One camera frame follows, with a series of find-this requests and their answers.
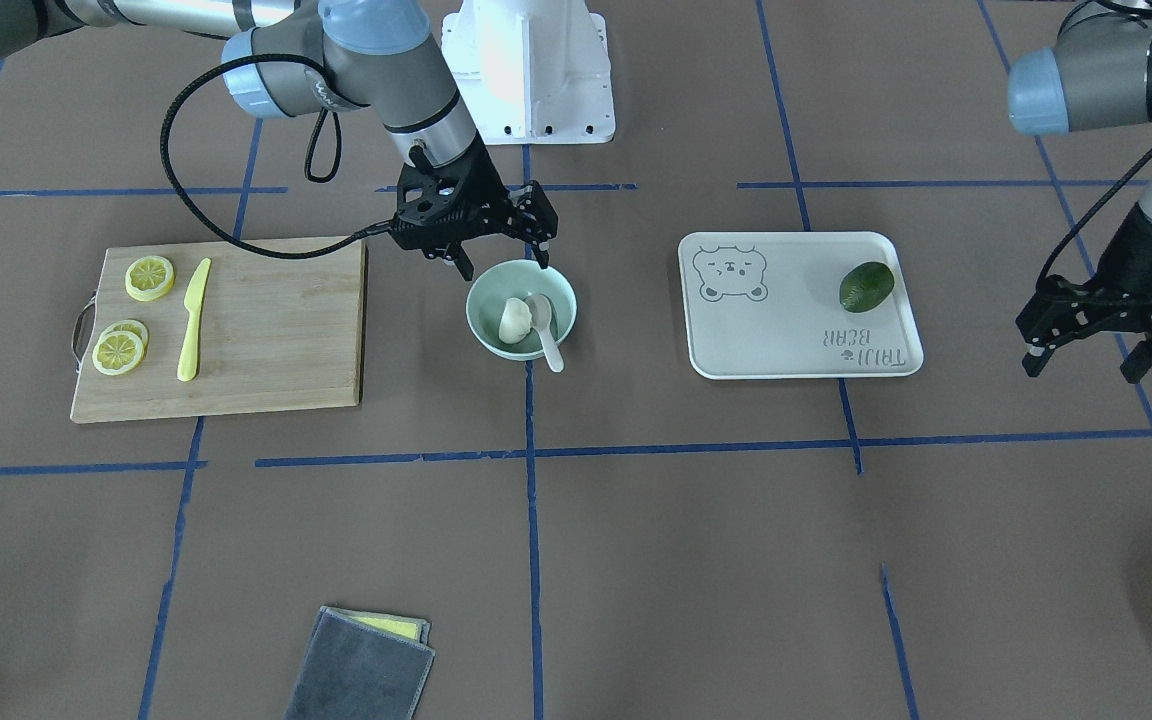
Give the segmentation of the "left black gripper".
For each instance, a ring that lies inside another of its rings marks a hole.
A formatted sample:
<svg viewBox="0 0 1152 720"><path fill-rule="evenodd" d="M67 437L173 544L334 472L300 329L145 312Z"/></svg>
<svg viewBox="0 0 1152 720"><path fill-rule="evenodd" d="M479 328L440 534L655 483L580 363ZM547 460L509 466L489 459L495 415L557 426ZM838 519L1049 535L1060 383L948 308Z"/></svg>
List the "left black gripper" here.
<svg viewBox="0 0 1152 720"><path fill-rule="evenodd" d="M1101 332L1140 334L1121 363L1121 376L1142 382L1152 369L1152 219L1142 209L1130 210L1083 283L1051 272L1061 251L1056 247L1049 253L1016 318L1026 342L1021 367L1037 378L1064 344Z"/></svg>

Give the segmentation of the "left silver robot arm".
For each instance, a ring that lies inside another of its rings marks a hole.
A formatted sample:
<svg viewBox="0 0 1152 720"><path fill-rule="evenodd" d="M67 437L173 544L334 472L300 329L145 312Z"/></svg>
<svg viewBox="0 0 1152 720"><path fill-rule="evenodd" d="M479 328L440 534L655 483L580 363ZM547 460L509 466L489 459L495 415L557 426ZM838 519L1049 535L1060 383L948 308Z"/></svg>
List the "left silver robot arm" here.
<svg viewBox="0 0 1152 720"><path fill-rule="evenodd" d="M1075 3L1051 46L1011 63L1007 109L1029 136L1152 123L1152 1ZM1052 268L1044 263L1016 319L1026 374L1041 374L1062 346L1111 332L1138 334L1120 372L1142 381L1152 367L1152 179L1087 281Z"/></svg>

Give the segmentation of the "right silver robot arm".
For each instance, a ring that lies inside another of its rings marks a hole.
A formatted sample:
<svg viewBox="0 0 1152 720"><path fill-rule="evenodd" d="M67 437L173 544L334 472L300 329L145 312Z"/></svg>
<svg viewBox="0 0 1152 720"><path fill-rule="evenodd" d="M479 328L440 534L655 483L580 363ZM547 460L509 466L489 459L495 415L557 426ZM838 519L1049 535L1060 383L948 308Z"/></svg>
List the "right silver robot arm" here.
<svg viewBox="0 0 1152 720"><path fill-rule="evenodd" d="M333 245L321 258L388 234L397 247L444 260L467 279L467 241L492 234L531 250L550 266L558 213L538 182L509 190L477 129L465 97L416 1L0 1L0 60L83 28L161 26L223 41L217 67L175 96L159 135L166 179L185 209L196 202L179 181L170 136L179 111L200 88L223 79L252 118L338 122L347 111L376 111L403 158L392 218Z"/></svg>

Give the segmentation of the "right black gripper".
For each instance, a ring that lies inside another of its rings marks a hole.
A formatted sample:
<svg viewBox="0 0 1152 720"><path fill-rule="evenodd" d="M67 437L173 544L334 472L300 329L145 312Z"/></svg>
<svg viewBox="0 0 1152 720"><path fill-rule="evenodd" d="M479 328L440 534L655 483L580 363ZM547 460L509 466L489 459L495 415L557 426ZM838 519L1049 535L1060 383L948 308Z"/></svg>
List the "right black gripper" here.
<svg viewBox="0 0 1152 720"><path fill-rule="evenodd" d="M505 234L532 249L541 270L550 268L550 241L558 237L558 210L541 183L508 190L479 136L458 158L435 167L415 145L397 179L397 209L391 236L397 247L449 263L467 282L473 264L463 251L470 240Z"/></svg>

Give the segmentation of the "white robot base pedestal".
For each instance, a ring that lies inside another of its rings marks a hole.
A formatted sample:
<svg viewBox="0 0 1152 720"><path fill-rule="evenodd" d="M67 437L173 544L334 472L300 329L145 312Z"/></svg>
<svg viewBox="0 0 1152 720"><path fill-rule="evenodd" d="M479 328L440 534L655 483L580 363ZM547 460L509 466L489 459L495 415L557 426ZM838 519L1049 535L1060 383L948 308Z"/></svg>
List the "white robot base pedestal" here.
<svg viewBox="0 0 1152 720"><path fill-rule="evenodd" d="M616 137L607 23L585 1L463 1L435 37L486 145Z"/></svg>

